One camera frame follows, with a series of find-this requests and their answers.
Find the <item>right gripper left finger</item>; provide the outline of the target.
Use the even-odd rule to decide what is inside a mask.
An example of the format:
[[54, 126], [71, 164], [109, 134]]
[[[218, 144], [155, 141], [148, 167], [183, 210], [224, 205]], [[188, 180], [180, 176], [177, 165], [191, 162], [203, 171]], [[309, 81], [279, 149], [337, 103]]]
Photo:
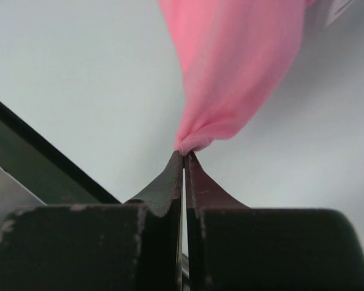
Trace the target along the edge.
[[181, 290], [183, 158], [123, 204], [22, 207], [0, 226], [0, 290]]

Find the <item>pink t shirt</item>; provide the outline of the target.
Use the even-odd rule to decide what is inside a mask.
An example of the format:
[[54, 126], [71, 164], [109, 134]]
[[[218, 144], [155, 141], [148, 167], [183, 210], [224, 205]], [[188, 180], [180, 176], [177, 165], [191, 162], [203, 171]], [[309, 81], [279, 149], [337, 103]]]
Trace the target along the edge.
[[182, 155], [235, 136], [282, 81], [309, 1], [160, 1], [186, 98], [174, 142]]

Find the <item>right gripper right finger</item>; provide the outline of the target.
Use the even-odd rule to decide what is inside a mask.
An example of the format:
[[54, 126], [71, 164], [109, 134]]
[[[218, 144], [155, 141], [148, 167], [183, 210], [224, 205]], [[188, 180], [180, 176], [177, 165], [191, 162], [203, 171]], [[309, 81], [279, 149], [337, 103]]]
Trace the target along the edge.
[[334, 209], [250, 208], [184, 159], [192, 290], [364, 290], [364, 252]]

